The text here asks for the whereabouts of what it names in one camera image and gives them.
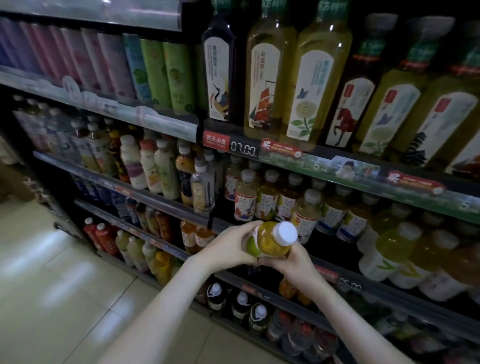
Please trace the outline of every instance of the beverage bottle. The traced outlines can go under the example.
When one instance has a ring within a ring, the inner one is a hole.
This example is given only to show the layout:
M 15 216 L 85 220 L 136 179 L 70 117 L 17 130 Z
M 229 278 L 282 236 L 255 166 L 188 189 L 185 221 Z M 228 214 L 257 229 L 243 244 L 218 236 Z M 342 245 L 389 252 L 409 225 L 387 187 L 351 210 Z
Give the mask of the beverage bottle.
M 410 222 L 401 222 L 396 229 L 384 232 L 377 238 L 375 248 L 360 259 L 360 272 L 371 280 L 384 280 L 406 262 L 420 236 L 420 228 Z
M 115 165 L 117 166 L 118 176 L 121 181 L 130 183 L 130 178 L 127 173 L 127 169 L 121 160 L 121 141 L 120 141 L 120 131 L 118 129 L 112 129 L 108 133 L 111 138 L 110 144 L 108 145 L 108 152 L 115 160 Z
M 87 127 L 90 131 L 87 140 L 90 144 L 93 155 L 95 156 L 96 162 L 100 167 L 100 171 L 111 177 L 115 177 L 118 175 L 118 169 L 115 160 L 108 152 L 110 136 L 106 135 L 103 130 L 100 130 L 96 122 L 89 122 Z
M 98 241 L 103 246 L 105 250 L 110 255 L 117 255 L 119 250 L 115 245 L 114 232 L 110 226 L 105 225 L 104 223 L 98 224 L 96 226 L 95 235 L 98 238 Z
M 215 206 L 215 191 L 208 166 L 203 156 L 195 157 L 195 173 L 192 174 L 193 209 L 196 213 L 210 212 Z
M 291 222 L 298 232 L 300 244 L 306 244 L 318 219 L 322 219 L 324 209 L 320 209 L 322 195 L 317 190 L 309 188 L 303 197 L 299 198 L 293 209 Z
M 312 150 L 348 58 L 352 34 L 348 0 L 320 0 L 317 16 L 296 43 L 280 142 Z M 318 77 L 312 81 L 312 75 Z
M 145 208 L 145 217 L 147 219 L 148 229 L 150 233 L 160 238 L 160 226 L 156 220 L 155 209 L 153 207 L 147 206 Z
M 374 13 L 365 19 L 366 37 L 347 62 L 322 130 L 327 146 L 346 148 L 381 77 L 380 55 L 398 15 Z
M 85 122 L 81 119 L 71 121 L 71 126 L 75 129 L 72 136 L 73 143 L 76 145 L 80 156 L 82 157 L 85 167 L 95 172 L 100 172 L 100 167 L 96 162 L 92 148 L 88 142 L 88 129 L 85 127 Z
M 324 234 L 332 235 L 347 213 L 347 197 L 352 193 L 349 187 L 336 185 L 335 195 L 328 198 L 322 206 L 322 213 L 315 228 Z
M 136 211 L 137 201 L 135 201 L 133 198 L 127 197 L 127 199 L 125 200 L 125 207 L 127 208 L 128 214 L 130 215 L 130 220 L 132 221 L 132 224 L 138 228 L 141 227 L 140 219 L 138 219 Z
M 215 239 L 215 234 L 213 231 L 201 226 L 197 226 L 195 229 L 195 243 L 197 244 L 198 251 L 201 251 L 203 248 L 205 248 L 212 242 L 213 239 Z
M 409 21 L 413 44 L 397 67 L 385 73 L 355 133 L 355 152 L 381 156 L 421 93 L 430 77 L 425 72 L 435 55 L 439 40 L 452 28 L 455 19 L 424 16 Z
M 241 162 L 242 157 L 230 154 L 230 163 L 225 169 L 225 198 L 230 201 L 235 201 L 235 189 L 241 176 Z
M 357 248 L 366 254 L 375 246 L 377 238 L 385 231 L 394 229 L 411 214 L 412 209 L 398 202 L 392 203 L 389 209 L 380 212 L 367 224 L 364 233 L 357 241 Z
M 140 150 L 135 143 L 133 135 L 123 135 L 120 137 L 121 147 L 120 156 L 127 170 L 130 183 L 133 188 L 143 190 L 148 187 L 142 164 L 140 163 Z
M 243 128 L 250 138 L 278 138 L 297 38 L 289 3 L 262 2 L 262 16 L 248 34 Z
M 220 283 L 216 282 L 208 287 L 207 300 L 210 311 L 214 315 L 222 316 L 222 309 L 227 301 L 227 291 L 222 289 Z
M 252 303 L 248 299 L 247 293 L 240 291 L 235 301 L 232 303 L 233 322 L 241 325 L 245 317 L 250 313 Z
M 388 279 L 397 287 L 413 288 L 436 272 L 458 244 L 460 241 L 452 233 L 445 230 L 430 232 L 415 244 L 408 260 Z
M 140 46 L 154 108 L 157 110 L 172 109 L 163 43 L 158 40 L 140 38 Z
M 261 303 L 255 303 L 250 309 L 248 324 L 251 333 L 262 335 L 268 324 L 267 308 Z
M 295 202 L 302 196 L 300 185 L 303 177 L 298 173 L 288 175 L 288 187 L 280 191 L 275 209 L 275 220 L 290 221 Z
M 255 257 L 283 257 L 297 241 L 297 229 L 291 222 L 267 221 L 257 226 L 244 241 L 244 251 Z
M 278 293 L 287 300 L 291 300 L 297 294 L 298 290 L 285 277 L 280 281 Z
M 192 223 L 182 220 L 180 223 L 181 237 L 185 250 L 190 254 L 198 252 L 198 246 L 195 242 L 196 226 Z
M 97 235 L 95 234 L 96 225 L 93 223 L 93 218 L 86 218 L 85 219 L 84 231 L 88 235 L 90 240 L 93 242 L 93 245 L 95 245 L 95 248 L 97 250 L 105 251 L 102 244 L 100 243 L 100 240 L 98 239 Z
M 156 259 L 157 252 L 157 248 L 149 242 L 145 242 L 145 244 L 142 246 L 142 253 L 145 256 L 145 261 L 147 262 L 148 268 L 150 269 L 150 272 L 152 272 L 152 274 L 155 274 L 153 262 Z
M 152 102 L 152 96 L 148 87 L 146 67 L 138 35 L 123 33 L 123 44 L 137 99 L 144 104 L 150 103 Z
M 178 143 L 179 155 L 175 160 L 180 179 L 180 196 L 184 205 L 193 207 L 192 185 L 190 179 L 195 173 L 195 161 L 190 152 L 190 143 L 181 141 Z
M 264 181 L 258 187 L 257 206 L 255 217 L 262 220 L 271 220 L 275 215 L 276 202 L 280 193 L 278 188 L 278 177 L 280 173 L 276 170 L 267 170 Z
M 275 309 L 268 321 L 266 336 L 268 341 L 276 343 L 290 329 L 292 325 L 290 314 L 286 311 Z
M 180 197 L 180 183 L 175 168 L 175 156 L 166 139 L 158 139 L 156 146 L 158 149 L 155 152 L 154 159 L 160 173 L 163 196 L 168 200 L 175 200 Z
M 460 124 L 470 124 L 470 130 L 479 125 L 479 77 L 471 57 L 478 52 L 480 22 L 468 22 L 465 29 L 465 39 L 455 52 L 447 74 L 430 84 L 388 146 L 385 153 L 390 160 L 423 166 Z
M 150 229 L 148 228 L 148 223 L 147 223 L 147 216 L 145 214 L 146 205 L 142 204 L 141 202 L 137 203 L 135 211 L 140 221 L 140 227 L 142 228 L 142 230 L 146 232 L 150 232 Z
M 388 334 L 391 334 L 392 332 L 397 330 L 407 320 L 407 314 L 397 310 L 393 310 L 391 314 L 385 316 L 377 323 L 375 323 L 375 325 L 373 325 L 373 328 L 377 330 L 380 335 L 387 336 Z
M 162 182 L 154 160 L 155 143 L 151 139 L 140 141 L 140 163 L 147 178 L 148 189 L 155 194 L 162 193 Z
M 439 228 L 444 220 L 445 216 L 425 211 L 420 218 L 412 219 L 412 223 L 417 225 L 420 229 L 428 231 Z
M 420 292 L 434 301 L 446 301 L 480 285 L 480 245 L 457 249 L 440 263 L 440 269 L 419 284 Z
M 255 172 L 251 169 L 241 172 L 241 181 L 235 189 L 234 217 L 238 221 L 251 221 L 257 203 L 257 184 Z
M 128 245 L 127 245 L 127 251 L 129 252 L 130 257 L 132 257 L 135 267 L 141 273 L 148 272 L 148 264 L 145 260 L 145 255 L 143 254 L 143 251 L 142 251 L 144 244 L 145 244 L 144 240 L 139 239 L 135 236 L 131 236 L 128 239 Z
M 348 208 L 343 217 L 336 237 L 348 243 L 356 243 L 360 235 L 372 218 L 372 207 L 380 200 L 379 197 L 368 193 L 361 194 L 361 203 Z
M 213 204 L 215 204 L 215 199 L 216 199 L 216 161 L 215 161 L 215 154 L 213 152 L 213 149 L 204 149 L 204 157 L 205 160 L 207 161 L 207 172 L 210 174 L 210 195 L 212 196 L 213 199 Z
M 170 227 L 170 218 L 168 214 L 155 210 L 155 219 L 160 228 L 160 237 L 168 243 L 173 242 L 173 231 Z
M 123 260 L 128 267 L 134 267 L 135 264 L 133 263 L 133 259 L 130 256 L 130 253 L 127 250 L 128 242 L 131 235 L 123 230 L 117 231 L 117 237 L 115 238 L 115 244 L 117 245 L 118 249 L 120 250 L 121 256 L 123 256 Z
M 188 114 L 196 108 L 193 83 L 192 50 L 186 44 L 163 42 L 168 88 L 176 114 Z
M 331 332 L 316 328 L 312 344 L 303 352 L 303 358 L 310 364 L 320 364 L 331 357 L 339 346 L 338 337 Z
M 172 279 L 171 258 L 172 255 L 167 252 L 157 252 L 155 260 L 152 263 L 156 280 L 158 280 L 158 283 L 163 287 Z
M 299 356 L 312 344 L 312 337 L 310 325 L 297 318 L 282 337 L 282 350 L 289 356 Z

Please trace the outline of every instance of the juice bottle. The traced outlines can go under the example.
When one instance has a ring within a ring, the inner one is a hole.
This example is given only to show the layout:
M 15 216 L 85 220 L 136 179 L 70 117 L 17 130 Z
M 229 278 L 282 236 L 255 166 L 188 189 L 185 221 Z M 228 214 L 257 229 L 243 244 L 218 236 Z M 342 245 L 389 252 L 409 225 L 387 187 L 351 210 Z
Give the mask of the juice bottle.
M 172 279 L 171 258 L 172 255 L 167 252 L 158 252 L 152 263 L 156 280 L 158 280 L 158 283 L 163 287 L 165 287 Z
M 255 214 L 257 203 L 257 185 L 255 183 L 255 172 L 243 170 L 241 181 L 235 190 L 235 220 L 251 221 Z
M 412 213 L 412 209 L 407 205 L 394 202 L 388 210 L 380 212 L 369 220 L 369 223 L 357 241 L 357 248 L 362 254 L 366 254 L 375 246 L 377 238 L 384 232 L 394 229 L 398 224 Z
M 145 242 L 145 244 L 142 246 L 142 253 L 145 256 L 145 261 L 147 262 L 148 269 L 150 269 L 150 272 L 152 272 L 153 275 L 155 275 L 155 267 L 153 263 L 156 259 L 157 252 L 157 248 L 149 242 Z
M 196 100 L 190 46 L 163 42 L 163 51 L 173 111 L 176 114 L 193 112 Z
M 397 18 L 398 15 L 388 13 L 367 15 L 367 36 L 345 67 L 322 130 L 322 143 L 338 148 L 345 148 L 349 144 L 380 81 L 380 55 L 386 45 L 385 37 L 395 26 Z
M 135 264 L 133 263 L 133 259 L 130 256 L 130 253 L 127 250 L 128 242 L 131 235 L 123 230 L 117 231 L 117 237 L 115 238 L 115 244 L 120 250 L 121 256 L 123 256 L 123 260 L 128 267 L 133 267 Z
M 106 226 L 104 223 L 98 224 L 96 226 L 95 235 L 103 246 L 103 250 L 110 255 L 118 254 L 119 250 L 115 245 L 113 230 L 110 226 Z
M 160 227 L 155 217 L 155 209 L 147 206 L 145 208 L 145 217 L 147 219 L 147 225 L 150 233 L 160 238 Z
M 125 168 L 125 165 L 123 164 L 123 160 L 121 160 L 121 155 L 120 155 L 120 147 L 121 147 L 120 131 L 118 129 L 113 129 L 113 130 L 110 130 L 108 134 L 111 138 L 110 144 L 108 145 L 108 152 L 115 160 L 119 179 L 121 181 L 130 183 L 130 178 L 128 176 L 127 169 Z
M 92 243 L 95 245 L 95 248 L 97 248 L 97 250 L 105 251 L 105 249 L 103 249 L 103 247 L 102 247 L 102 244 L 100 243 L 100 240 L 95 235 L 95 230 L 96 230 L 96 226 L 93 223 L 93 219 L 92 218 L 86 218 L 85 219 L 85 226 L 84 226 L 85 233 L 88 235 L 88 237 L 90 238 Z
M 297 229 L 291 222 L 267 221 L 249 234 L 244 242 L 244 251 L 255 257 L 283 257 L 297 238 Z
M 181 201 L 184 205 L 193 207 L 192 185 L 190 184 L 190 179 L 192 178 L 192 174 L 195 173 L 195 161 L 190 152 L 189 142 L 181 141 L 178 146 L 179 155 L 175 160 L 175 167 L 177 167 L 180 179 Z
M 173 242 L 173 231 L 170 226 L 170 218 L 168 214 L 155 210 L 155 219 L 158 223 L 158 227 L 160 228 L 160 237 L 168 243 Z
M 348 0 L 320 0 L 317 16 L 297 40 L 280 142 L 315 147 L 347 61 L 352 34 Z
M 297 294 L 297 289 L 285 277 L 280 281 L 278 286 L 278 293 L 280 293 L 287 300 L 291 300 Z
M 145 255 L 142 251 L 144 244 L 144 240 L 138 239 L 135 236 L 131 236 L 128 239 L 127 245 L 127 251 L 130 253 L 135 267 L 142 273 L 148 272 L 149 269 L 147 261 L 145 260 Z
M 415 287 L 436 272 L 440 264 L 448 259 L 450 251 L 459 243 L 454 234 L 445 230 L 435 230 L 423 236 L 415 245 L 408 260 L 388 279 L 403 289 Z
M 195 243 L 197 244 L 198 251 L 201 251 L 208 244 L 210 244 L 213 239 L 215 239 L 215 234 L 213 231 L 197 226 L 195 229 Z
M 162 181 L 155 164 L 155 143 L 152 139 L 140 141 L 140 163 L 147 178 L 148 189 L 155 194 L 162 193 Z
M 195 212 L 210 212 L 215 206 L 215 191 L 203 156 L 195 157 L 195 173 L 192 174 L 193 209 Z
M 263 1 L 248 34 L 244 132 L 250 138 L 278 138 L 297 38 L 288 5 Z
M 169 148 L 167 140 L 158 139 L 156 146 L 158 149 L 155 152 L 154 159 L 162 181 L 163 196 L 168 200 L 175 200 L 180 197 L 180 183 L 175 169 L 175 156 Z
M 267 308 L 261 303 L 255 303 L 250 309 L 248 324 L 251 333 L 262 335 L 268 324 Z
M 322 206 L 322 213 L 315 228 L 324 234 L 334 234 L 347 213 L 347 197 L 352 193 L 349 187 L 336 185 L 335 195 L 328 198 Z
M 146 210 L 145 204 L 142 204 L 141 202 L 137 203 L 137 207 L 135 208 L 135 211 L 140 221 L 140 227 L 142 228 L 142 230 L 146 232 L 150 232 L 150 229 L 148 228 L 148 224 L 147 224 L 147 216 L 145 214 L 145 210 Z
M 455 250 L 440 264 L 440 269 L 425 281 L 419 289 L 434 301 L 446 301 L 457 294 L 480 284 L 479 245 Z
M 195 254 L 198 252 L 198 246 L 195 242 L 196 229 L 197 227 L 188 221 L 182 220 L 180 223 L 183 245 L 185 246 L 185 250 L 190 254 Z
M 171 109 L 172 100 L 168 88 L 163 44 L 158 40 L 140 38 L 140 46 L 142 47 L 148 86 L 150 87 L 154 107 L 158 110 Z
M 118 174 L 117 165 L 108 152 L 110 137 L 106 135 L 103 130 L 98 128 L 96 122 L 89 122 L 87 126 L 90 131 L 87 140 L 92 149 L 93 155 L 95 156 L 96 162 L 100 167 L 100 171 L 111 177 L 115 177 Z
M 389 144 L 391 160 L 422 166 L 461 123 L 480 125 L 480 79 L 473 60 L 480 51 L 480 22 L 468 23 L 466 37 L 448 73 L 430 84 Z
M 237 184 L 240 180 L 240 163 L 242 161 L 242 157 L 234 154 L 230 155 L 230 163 L 225 169 L 225 198 L 227 200 L 235 201 L 235 189 L 237 188 Z
M 120 137 L 120 142 L 120 156 L 127 170 L 132 187 L 137 190 L 147 188 L 147 178 L 140 163 L 140 150 L 135 143 L 134 136 L 123 135 Z
M 348 208 L 336 231 L 336 237 L 348 243 L 357 242 L 372 218 L 372 207 L 380 198 L 364 192 L 361 194 L 361 200 L 360 204 Z
M 322 195 L 312 188 L 305 191 L 303 198 L 299 198 L 293 209 L 291 222 L 295 225 L 298 232 L 300 244 L 306 244 L 312 234 L 317 220 L 322 215 L 323 209 L 320 209 Z
M 360 259 L 360 272 L 371 280 L 384 280 L 406 262 L 420 236 L 420 228 L 410 222 L 401 222 L 396 229 L 387 230 L 377 238 L 375 248 Z
M 372 102 L 360 122 L 352 148 L 379 157 L 410 113 L 429 82 L 425 72 L 435 55 L 438 41 L 452 28 L 455 19 L 424 16 L 410 22 L 414 43 L 406 59 L 380 80 Z
M 302 196 L 300 185 L 303 177 L 298 173 L 288 175 L 288 187 L 280 191 L 275 208 L 275 220 L 290 221 L 295 202 Z
M 276 170 L 267 170 L 265 172 L 264 181 L 260 184 L 257 191 L 256 218 L 261 218 L 262 220 L 273 219 L 280 192 L 277 183 L 279 176 L 280 173 Z

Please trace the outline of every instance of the yellow bottle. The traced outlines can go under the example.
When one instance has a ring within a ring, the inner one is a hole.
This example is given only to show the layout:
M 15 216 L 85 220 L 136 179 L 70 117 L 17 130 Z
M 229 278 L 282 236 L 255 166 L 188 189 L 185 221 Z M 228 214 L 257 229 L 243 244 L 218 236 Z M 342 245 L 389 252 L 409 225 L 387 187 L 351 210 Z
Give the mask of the yellow bottle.
M 297 229 L 291 222 L 267 221 L 257 226 L 245 240 L 244 251 L 255 257 L 287 255 L 297 241 Z
M 425 70 L 438 49 L 438 40 L 450 31 L 454 22 L 454 18 L 444 16 L 412 19 L 415 43 L 406 59 L 380 80 L 355 134 L 354 152 L 382 155 L 427 87 L 429 76 Z
M 369 221 L 365 232 L 357 241 L 357 248 L 360 253 L 366 254 L 375 246 L 377 238 L 390 229 L 395 229 L 398 224 L 412 213 L 407 205 L 394 202 L 388 210 L 384 210 Z
M 408 260 L 388 279 L 397 287 L 406 290 L 415 287 L 436 272 L 459 243 L 454 234 L 445 230 L 431 232 L 418 241 Z
M 257 206 L 255 208 L 255 217 L 262 220 L 271 220 L 275 215 L 276 202 L 278 194 L 278 177 L 280 173 L 276 170 L 267 170 L 264 181 L 260 184 L 257 192 Z
M 292 209 L 291 222 L 297 228 L 299 243 L 306 244 L 322 211 L 320 203 L 322 195 L 310 188 L 299 198 Z
M 322 213 L 315 228 L 324 234 L 334 234 L 347 213 L 347 197 L 352 193 L 349 187 L 336 185 L 335 195 L 328 198 L 322 206 Z
M 336 237 L 348 243 L 355 243 L 372 218 L 372 207 L 378 200 L 380 200 L 378 196 L 362 193 L 361 203 L 348 209 L 336 231 Z
M 315 148 L 347 61 L 352 34 L 349 0 L 320 0 L 317 16 L 297 40 L 280 142 Z
M 422 166 L 462 124 L 479 124 L 480 22 L 470 22 L 467 41 L 449 72 L 432 82 L 386 150 L 393 161 Z
M 380 282 L 405 263 L 415 241 L 421 236 L 418 226 L 401 222 L 396 229 L 386 231 L 359 261 L 360 272 L 367 278 Z
M 247 40 L 245 135 L 277 139 L 297 31 L 288 1 L 262 1 L 262 16 Z
M 152 268 L 158 283 L 165 287 L 172 279 L 172 265 L 170 259 L 172 255 L 167 252 L 158 252 L 155 256 L 155 260 L 152 263 Z

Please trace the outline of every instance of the plastic bottle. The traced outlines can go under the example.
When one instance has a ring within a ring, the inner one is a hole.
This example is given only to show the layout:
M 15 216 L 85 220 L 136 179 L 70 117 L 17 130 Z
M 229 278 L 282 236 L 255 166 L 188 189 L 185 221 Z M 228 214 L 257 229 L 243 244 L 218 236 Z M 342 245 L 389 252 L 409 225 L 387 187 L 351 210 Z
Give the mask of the plastic bottle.
M 142 273 L 148 272 L 148 264 L 142 252 L 142 248 L 144 244 L 145 244 L 144 240 L 131 236 L 128 239 L 128 245 L 127 245 L 127 251 L 130 253 L 130 257 L 132 257 L 135 267 Z
M 158 280 L 158 283 L 163 287 L 172 279 L 171 258 L 172 255 L 167 252 L 158 252 L 152 263 L 156 280 Z
M 148 189 L 155 194 L 162 193 L 162 182 L 155 164 L 155 143 L 151 139 L 140 141 L 140 163 L 147 178 Z
M 222 289 L 220 283 L 216 282 L 208 287 L 207 300 L 210 311 L 214 315 L 222 316 L 222 309 L 227 301 L 227 292 Z
M 90 240 L 93 242 L 93 245 L 95 245 L 95 248 L 97 248 L 97 250 L 105 251 L 102 244 L 100 243 L 100 240 L 98 239 L 97 235 L 95 234 L 96 225 L 93 223 L 92 218 L 86 218 L 85 219 L 84 231 L 88 235 Z
M 303 352 L 303 358 L 310 364 L 322 363 L 338 349 L 338 337 L 331 332 L 316 328 L 312 344 Z
M 198 247 L 195 242 L 196 226 L 188 221 L 182 220 L 180 223 L 181 237 L 185 250 L 190 254 L 198 252 Z
M 174 236 L 168 214 L 155 210 L 155 219 L 160 228 L 160 237 L 168 243 L 173 243 Z
M 336 231 L 336 237 L 348 243 L 357 242 L 372 218 L 372 207 L 380 198 L 364 192 L 361 194 L 361 200 L 360 204 L 348 208 Z
M 145 208 L 145 217 L 147 219 L 147 225 L 150 233 L 160 238 L 160 227 L 155 217 L 155 209 L 147 206 Z
M 155 164 L 160 173 L 162 181 L 163 196 L 168 200 L 175 200 L 180 197 L 180 183 L 175 168 L 175 156 L 168 146 L 168 140 L 158 139 L 158 149 L 155 152 Z
M 121 181 L 130 183 L 130 178 L 127 173 L 127 169 L 121 160 L 121 141 L 120 141 L 120 131 L 118 129 L 113 129 L 109 133 L 111 138 L 110 144 L 108 145 L 108 152 L 115 160 L 115 165 L 117 166 L 118 176 Z
M 83 120 L 73 120 L 71 121 L 71 125 L 75 128 L 75 134 L 73 135 L 72 139 L 77 149 L 82 157 L 84 165 L 89 170 L 94 170 L 95 172 L 100 172 L 100 167 L 96 162 L 95 156 L 93 155 L 92 148 L 88 142 L 88 130 L 85 127 L 85 122 Z
M 299 198 L 293 209 L 291 222 L 298 232 L 300 244 L 306 244 L 317 220 L 323 213 L 320 209 L 322 195 L 312 188 L 305 191 L 305 195 Z
M 255 214 L 257 203 L 257 184 L 255 183 L 255 172 L 243 170 L 241 181 L 235 189 L 235 210 L 233 216 L 238 221 L 251 221 Z
M 480 245 L 454 250 L 440 269 L 419 284 L 420 292 L 434 301 L 446 301 L 480 285 Z
M 248 324 L 251 333 L 259 336 L 263 334 L 268 324 L 267 308 L 261 303 L 254 304 L 250 309 Z
M 291 222 L 267 221 L 249 234 L 245 240 L 244 251 L 255 257 L 283 257 L 297 238 L 297 229 Z
M 190 152 L 190 143 L 181 141 L 178 143 L 179 155 L 175 160 L 180 179 L 180 196 L 184 205 L 193 207 L 192 185 L 190 179 L 195 173 L 195 161 Z
M 278 196 L 275 208 L 275 220 L 290 221 L 295 202 L 302 195 L 300 189 L 302 181 L 303 177 L 301 174 L 290 173 L 288 175 L 288 187 L 284 188 Z
M 235 189 L 240 180 L 240 164 L 242 161 L 242 157 L 234 154 L 230 155 L 230 163 L 225 169 L 225 198 L 227 200 L 235 201 Z
M 138 216 L 138 219 L 140 221 L 140 227 L 144 231 L 150 232 L 150 229 L 148 228 L 147 216 L 145 214 L 145 210 L 146 210 L 146 205 L 145 204 L 142 204 L 141 202 L 137 203 L 135 211 L 137 212 L 137 216 Z
M 262 220 L 271 220 L 275 215 L 275 207 L 280 193 L 278 188 L 278 177 L 280 173 L 276 170 L 267 170 L 264 181 L 258 187 L 257 206 L 255 217 Z
M 208 166 L 203 156 L 195 157 L 195 173 L 192 174 L 193 209 L 196 213 L 210 212 L 215 206 L 215 191 Z
M 118 249 L 120 250 L 121 256 L 123 256 L 123 260 L 128 267 L 134 267 L 135 263 L 133 262 L 130 253 L 127 250 L 128 242 L 131 235 L 123 230 L 117 231 L 117 237 L 115 238 L 115 244 L 117 245 Z
M 244 291 L 240 291 L 232 303 L 233 322 L 241 325 L 245 317 L 250 313 L 251 305 L 248 295 Z
M 135 143 L 133 135 L 123 135 L 120 137 L 121 147 L 120 155 L 130 178 L 133 188 L 143 190 L 148 187 L 142 164 L 140 163 L 140 150 Z
M 337 185 L 335 196 L 328 198 L 322 206 L 322 214 L 315 228 L 324 234 L 334 234 L 347 213 L 347 197 L 351 194 L 349 187 Z
M 310 325 L 297 318 L 288 333 L 282 337 L 282 350 L 289 356 L 299 356 L 312 344 L 312 339 Z
M 278 340 L 290 329 L 292 325 L 290 314 L 280 309 L 275 309 L 275 312 L 268 321 L 266 336 L 268 341 L 276 343 Z
M 118 254 L 119 250 L 115 245 L 114 232 L 110 226 L 106 226 L 104 223 L 98 224 L 96 226 L 95 235 L 98 238 L 98 241 L 103 246 L 105 250 L 110 255 Z
M 458 244 L 460 241 L 454 234 L 435 230 L 417 242 L 408 260 L 388 279 L 397 287 L 413 288 L 436 272 Z
M 380 282 L 405 263 L 421 236 L 418 226 L 401 222 L 378 237 L 375 249 L 368 251 L 359 261 L 360 272 L 367 278 Z
M 408 319 L 408 315 L 400 311 L 392 311 L 392 313 L 380 321 L 373 328 L 382 336 L 387 336 L 397 330 Z
M 411 214 L 412 209 L 407 205 L 394 202 L 388 210 L 380 212 L 371 219 L 365 232 L 357 241 L 357 248 L 362 254 L 366 254 L 375 246 L 377 238 L 385 231 L 394 229 L 398 224 Z
M 213 231 L 197 226 L 195 229 L 195 243 L 197 244 L 198 251 L 201 251 L 208 244 L 210 244 L 213 239 L 215 239 L 215 234 Z

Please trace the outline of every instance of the person's right arm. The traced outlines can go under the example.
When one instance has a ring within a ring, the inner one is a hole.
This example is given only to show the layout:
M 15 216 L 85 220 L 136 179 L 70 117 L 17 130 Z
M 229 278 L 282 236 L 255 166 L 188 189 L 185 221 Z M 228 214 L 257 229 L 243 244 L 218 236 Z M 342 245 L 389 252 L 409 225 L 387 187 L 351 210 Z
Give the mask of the person's right arm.
M 357 314 L 323 279 L 299 243 L 292 245 L 286 260 L 260 258 L 260 263 L 283 273 L 291 284 L 315 302 L 357 363 L 413 363 Z

